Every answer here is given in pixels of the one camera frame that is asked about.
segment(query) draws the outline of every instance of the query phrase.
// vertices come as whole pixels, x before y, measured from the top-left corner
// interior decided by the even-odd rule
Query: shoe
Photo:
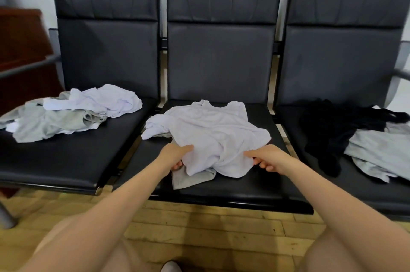
[[[168,261],[162,266],[160,272],[182,272],[182,270],[175,261]]]

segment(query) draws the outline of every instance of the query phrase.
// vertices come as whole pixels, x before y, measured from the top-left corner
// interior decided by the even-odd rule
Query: chair backrest
[[[385,101],[410,0],[289,0],[275,105]]]
[[[159,98],[159,0],[55,0],[66,89]]]
[[[168,98],[266,103],[279,0],[167,0]]]

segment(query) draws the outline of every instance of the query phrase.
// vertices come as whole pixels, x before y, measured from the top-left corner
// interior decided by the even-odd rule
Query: hand
[[[186,145],[180,147],[177,144],[165,145],[156,161],[159,162],[167,170],[167,174],[170,169],[179,169],[182,166],[182,157],[193,150],[193,145]]]
[[[253,164],[258,165],[266,171],[274,171],[287,176],[289,170],[299,160],[290,156],[277,146],[269,144],[256,150],[249,150],[243,153],[246,157],[253,158]]]

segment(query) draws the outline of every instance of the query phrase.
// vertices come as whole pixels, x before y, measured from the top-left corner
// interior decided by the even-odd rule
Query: forearm
[[[99,271],[135,212],[145,203],[165,168],[154,161],[70,223],[36,253],[21,271]]]
[[[342,243],[370,271],[410,271],[410,235],[301,162],[288,174]]]

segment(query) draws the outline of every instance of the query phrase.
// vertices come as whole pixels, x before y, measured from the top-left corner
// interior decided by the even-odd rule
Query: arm
[[[103,199],[36,253],[21,272],[99,271],[158,182],[193,146],[168,144],[141,172]]]
[[[410,234],[274,145],[246,151],[267,171],[290,178],[341,242],[369,271],[410,271]]]

